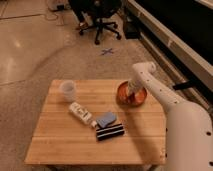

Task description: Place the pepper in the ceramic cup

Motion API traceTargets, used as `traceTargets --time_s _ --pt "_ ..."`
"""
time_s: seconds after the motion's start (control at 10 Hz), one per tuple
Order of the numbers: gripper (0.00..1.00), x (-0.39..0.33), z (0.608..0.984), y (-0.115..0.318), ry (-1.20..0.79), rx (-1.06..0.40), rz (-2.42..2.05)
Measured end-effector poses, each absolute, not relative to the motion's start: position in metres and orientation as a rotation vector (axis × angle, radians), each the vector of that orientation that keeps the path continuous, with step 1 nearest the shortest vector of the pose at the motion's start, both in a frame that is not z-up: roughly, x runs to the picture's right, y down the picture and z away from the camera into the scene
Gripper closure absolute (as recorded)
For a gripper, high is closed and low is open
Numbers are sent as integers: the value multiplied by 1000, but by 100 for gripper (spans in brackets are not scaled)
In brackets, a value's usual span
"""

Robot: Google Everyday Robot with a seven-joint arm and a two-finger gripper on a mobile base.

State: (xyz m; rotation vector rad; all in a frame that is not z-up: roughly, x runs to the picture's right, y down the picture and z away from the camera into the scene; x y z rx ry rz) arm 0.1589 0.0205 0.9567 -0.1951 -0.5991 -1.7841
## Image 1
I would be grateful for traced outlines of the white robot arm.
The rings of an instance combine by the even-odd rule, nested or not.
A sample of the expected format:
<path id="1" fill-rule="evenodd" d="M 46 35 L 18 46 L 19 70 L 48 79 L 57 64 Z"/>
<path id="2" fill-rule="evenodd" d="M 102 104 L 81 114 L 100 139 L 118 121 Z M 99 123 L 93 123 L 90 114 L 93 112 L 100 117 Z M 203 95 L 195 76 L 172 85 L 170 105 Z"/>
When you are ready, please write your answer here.
<path id="1" fill-rule="evenodd" d="M 133 64 L 127 93 L 145 88 L 165 112 L 165 171 L 213 171 L 213 123 L 209 113 L 156 79 L 155 71 L 153 62 Z"/>

